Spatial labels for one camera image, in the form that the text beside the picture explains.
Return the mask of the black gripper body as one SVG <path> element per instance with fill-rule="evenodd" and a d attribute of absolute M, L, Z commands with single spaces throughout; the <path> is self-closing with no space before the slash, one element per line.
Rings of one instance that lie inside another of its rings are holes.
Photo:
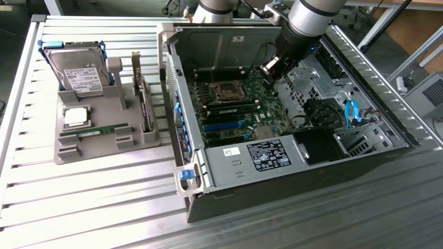
<path fill-rule="evenodd" d="M 290 25 L 282 25 L 279 35 L 275 39 L 278 62 L 285 63 L 301 62 L 310 54 L 311 48 L 318 44 L 322 35 L 306 36 L 294 31 Z"/>

